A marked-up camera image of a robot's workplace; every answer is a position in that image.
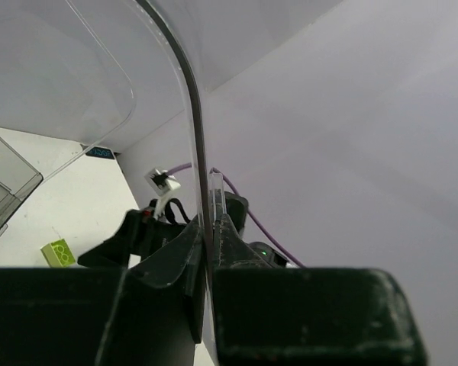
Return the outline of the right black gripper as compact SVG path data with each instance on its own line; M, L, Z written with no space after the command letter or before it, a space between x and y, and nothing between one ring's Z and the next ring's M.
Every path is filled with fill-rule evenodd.
M131 255L141 260L167 244L167 267L285 268L289 260L264 242L245 242L240 234L250 215L245 198L229 192L215 194L211 241L197 217L187 223L155 220L149 210L129 210L118 231L81 254L87 268L127 267Z

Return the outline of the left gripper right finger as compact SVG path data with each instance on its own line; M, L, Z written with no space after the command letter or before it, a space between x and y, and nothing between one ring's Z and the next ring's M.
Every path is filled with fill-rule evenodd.
M221 365L426 365L397 281L375 268L219 268Z

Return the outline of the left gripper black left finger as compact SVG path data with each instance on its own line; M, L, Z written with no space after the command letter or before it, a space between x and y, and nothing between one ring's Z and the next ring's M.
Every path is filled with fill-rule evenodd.
M202 336L203 232L130 268L0 268L0 365L191 365Z

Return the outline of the yellow lego brick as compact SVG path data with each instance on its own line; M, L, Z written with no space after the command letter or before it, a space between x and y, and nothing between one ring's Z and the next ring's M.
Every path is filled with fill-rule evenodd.
M50 242L40 249L51 268L67 268L76 263L76 259L65 239Z

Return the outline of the clear acrylic cover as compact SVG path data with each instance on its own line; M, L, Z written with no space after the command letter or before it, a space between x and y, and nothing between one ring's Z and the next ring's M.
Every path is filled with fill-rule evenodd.
M0 1L0 137L44 177L11 218L136 106L130 78L72 2Z

